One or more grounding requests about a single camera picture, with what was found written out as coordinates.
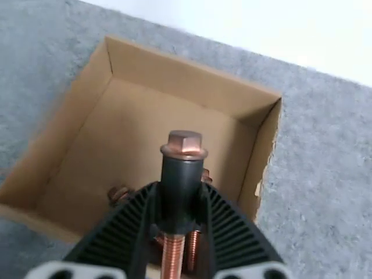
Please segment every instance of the screw hole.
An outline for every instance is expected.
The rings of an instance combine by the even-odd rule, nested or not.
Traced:
[[[70,270],[59,270],[49,277],[49,279],[72,279],[72,272]]]
[[[223,279],[241,279],[241,278],[235,275],[228,275],[228,276],[223,277]]]
[[[265,279],[287,279],[287,276],[279,270],[276,269],[269,269],[265,271],[264,274]]]

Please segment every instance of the cardboard box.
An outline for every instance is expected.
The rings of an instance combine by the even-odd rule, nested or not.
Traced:
[[[7,176],[0,215],[76,241],[108,212],[113,182],[159,180],[169,131],[194,130],[213,185],[254,219],[280,109],[278,93],[106,37]]]

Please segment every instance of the cardboard box flap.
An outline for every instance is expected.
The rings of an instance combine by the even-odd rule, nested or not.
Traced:
[[[174,55],[106,37],[113,75],[259,126],[280,98],[258,85]]]
[[[243,212],[255,219],[260,206],[262,180],[266,167],[275,149],[278,122],[281,112],[281,99],[274,105],[259,129],[251,154],[246,178],[238,199]]]
[[[48,180],[57,172],[63,157],[111,79],[106,44],[101,43],[90,62],[71,84],[62,106],[41,135],[30,143],[22,160],[7,176],[0,190],[0,203],[34,208]]]

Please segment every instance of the cardboard box edge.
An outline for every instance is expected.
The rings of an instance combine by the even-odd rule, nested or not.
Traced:
[[[275,109],[278,109],[278,113],[277,113],[277,116],[276,116],[276,127],[275,127],[275,131],[274,131],[274,134],[271,138],[271,148],[270,148],[270,153],[267,157],[267,160],[266,160],[266,164],[262,170],[262,175],[261,175],[261,178],[259,179],[259,182],[256,184],[256,188],[254,190],[254,197],[255,197],[255,209],[254,209],[254,212],[245,212],[245,210],[243,209],[245,205],[244,204],[244,201],[242,200],[245,195],[244,195],[244,192],[245,192],[245,187],[248,187],[248,185],[245,184],[245,181],[244,181],[244,184],[241,188],[241,192],[240,192],[240,195],[238,197],[238,206],[239,208],[243,209],[242,211],[248,215],[248,217],[250,217],[253,221],[256,221],[257,219],[257,213],[259,211],[259,208],[260,208],[260,205],[261,205],[261,193],[262,193],[262,190],[263,190],[263,186],[262,186],[262,181],[264,180],[264,177],[266,175],[266,171],[267,171],[267,166],[269,165],[270,161],[271,161],[271,158],[273,156],[273,153],[275,151],[275,148],[276,148],[276,140],[277,140],[277,134],[278,134],[278,129],[279,129],[279,124],[280,124],[280,118],[281,118],[281,108],[282,108],[282,98],[279,98],[278,101],[275,103],[275,105],[272,107],[272,109],[268,112],[266,118],[268,118],[270,116],[271,113],[275,113],[274,110]]]
[[[185,64],[187,64],[187,65],[189,65],[191,67],[196,67],[198,69],[202,69],[204,71],[208,71],[209,73],[212,73],[212,74],[214,74],[216,76],[219,76],[221,78],[225,78],[225,79],[228,79],[228,80],[235,81],[236,83],[242,84],[244,86],[252,87],[252,88],[254,88],[256,90],[259,90],[262,93],[265,93],[267,95],[274,96],[274,97],[277,97],[277,98],[280,98],[281,97],[281,94],[279,92],[277,92],[275,90],[272,90],[272,89],[270,89],[268,87],[262,86],[262,85],[260,85],[258,83],[254,83],[254,82],[248,81],[248,80],[246,80],[244,78],[240,78],[240,77],[234,76],[234,75],[232,75],[230,73],[227,73],[227,72],[222,71],[222,70],[215,69],[213,67],[204,65],[202,63],[198,63],[196,61],[193,61],[193,60],[190,60],[190,59],[186,59],[186,58],[184,58],[182,56],[179,56],[179,55],[175,55],[175,54],[168,53],[168,52],[163,52],[163,51],[161,51],[161,50],[159,50],[157,48],[154,48],[154,47],[143,46],[141,44],[134,43],[132,41],[119,38],[118,36],[115,36],[115,35],[110,35],[110,34],[109,35],[106,35],[105,36],[105,40],[108,43],[108,52],[109,53],[110,53],[110,44],[109,44],[109,42],[111,40],[112,41],[116,41],[116,42],[119,42],[119,43],[122,43],[122,44],[127,44],[127,45],[130,45],[132,47],[141,49],[142,51],[145,51],[145,52],[150,52],[152,54],[161,56],[161,57],[166,58],[166,59],[171,59],[173,61],[185,63]]]

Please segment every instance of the copper hex head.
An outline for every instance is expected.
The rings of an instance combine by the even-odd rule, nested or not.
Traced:
[[[168,143],[160,148],[162,154],[181,160],[202,160],[207,150],[202,148],[202,135],[193,131],[171,131]]]
[[[209,170],[203,169],[202,182],[212,183],[212,181],[213,181],[212,178],[209,176]]]

